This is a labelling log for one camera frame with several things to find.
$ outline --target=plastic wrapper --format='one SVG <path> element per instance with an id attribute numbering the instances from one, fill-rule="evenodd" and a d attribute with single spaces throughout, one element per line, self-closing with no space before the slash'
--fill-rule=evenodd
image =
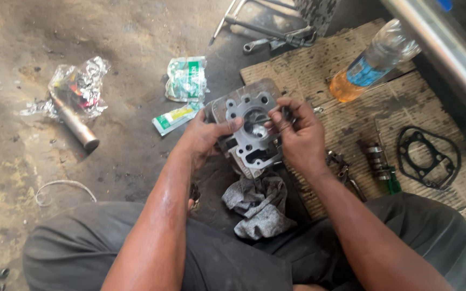
<path id="1" fill-rule="evenodd" d="M 165 136 L 172 130 L 192 120 L 197 112 L 203 108 L 204 104 L 202 102 L 189 102 L 179 109 L 153 118 L 152 124 L 154 124 L 161 136 Z"/>
<path id="2" fill-rule="evenodd" d="M 165 96 L 178 102 L 204 102 L 206 88 L 204 56 L 179 57 L 170 60 Z"/>
<path id="3" fill-rule="evenodd" d="M 100 96 L 100 90 L 102 79 L 109 68 L 109 62 L 99 56 L 78 67 L 60 65 L 48 84 L 49 96 L 62 100 L 73 109 L 82 122 L 87 122 L 107 108 L 106 102 Z M 27 109 L 21 110 L 21 115 L 42 113 L 54 119 L 59 118 L 51 98 L 29 102 L 26 106 Z"/>

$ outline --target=hand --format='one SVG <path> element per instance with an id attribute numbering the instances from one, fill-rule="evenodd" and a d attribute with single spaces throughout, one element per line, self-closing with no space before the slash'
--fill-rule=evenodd
<path id="1" fill-rule="evenodd" d="M 219 151 L 213 146 L 217 142 L 217 138 L 233 134 L 243 124 L 244 120 L 241 117 L 220 124 L 204 123 L 204 110 L 201 109 L 190 121 L 173 152 L 182 151 L 183 155 L 190 155 L 192 168 L 198 170 L 204 165 L 208 156 L 219 154 Z"/>
<path id="2" fill-rule="evenodd" d="M 272 121 L 264 126 L 271 133 L 280 132 L 283 156 L 306 179 L 329 174 L 330 170 L 325 164 L 325 129 L 312 108 L 306 102 L 290 97 L 281 97 L 276 103 L 278 106 L 268 112 Z M 297 118 L 294 126 L 283 118 L 283 106 L 289 107 Z"/>

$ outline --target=black pants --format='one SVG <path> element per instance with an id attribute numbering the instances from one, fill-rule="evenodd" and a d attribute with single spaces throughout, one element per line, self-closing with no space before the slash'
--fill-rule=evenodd
<path id="1" fill-rule="evenodd" d="M 456 290 L 466 291 L 466 221 L 452 208 L 412 194 L 366 203 Z M 36 290 L 100 290 L 143 205 L 81 205 L 38 226 L 24 246 Z M 292 290 L 292 284 L 362 290 L 328 218 L 249 246 L 197 221 L 186 223 L 183 290 Z"/>

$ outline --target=concrete floor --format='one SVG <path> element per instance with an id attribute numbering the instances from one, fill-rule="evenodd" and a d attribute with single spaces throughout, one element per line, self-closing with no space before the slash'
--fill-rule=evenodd
<path id="1" fill-rule="evenodd" d="M 146 200 L 184 131 L 181 127 L 161 138 L 151 124 L 153 117 L 182 106 L 164 97 L 171 58 L 207 57 L 208 101 L 243 86 L 239 69 L 270 58 L 267 51 L 244 56 L 242 45 L 257 35 L 238 27 L 232 28 L 235 33 L 225 28 L 208 46 L 229 3 L 0 1 L 0 267 L 11 268 L 9 289 L 27 289 L 21 249 L 28 233 L 62 210 L 90 202 L 80 189 L 52 186 L 45 189 L 52 205 L 41 208 L 34 195 L 42 184 L 70 179 L 90 188 L 99 201 Z M 248 3 L 240 17 L 280 30 L 304 26 L 257 3 Z M 102 94 L 109 108 L 90 123 L 101 143 L 88 154 L 64 125 L 19 111 L 26 102 L 44 98 L 57 65 L 96 55 L 112 64 Z M 224 210 L 220 195 L 238 178 L 224 163 L 215 158 L 196 175 L 203 199 L 213 197 L 215 203 L 203 220 L 216 220 L 217 211 Z"/>

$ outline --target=cloth rag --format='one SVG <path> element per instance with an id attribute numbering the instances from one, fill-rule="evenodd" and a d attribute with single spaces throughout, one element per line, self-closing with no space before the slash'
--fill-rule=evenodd
<path id="1" fill-rule="evenodd" d="M 285 216 L 286 199 L 287 188 L 279 176 L 254 181 L 241 177 L 222 196 L 227 208 L 245 217 L 235 234 L 252 240 L 274 237 L 297 225 Z"/>

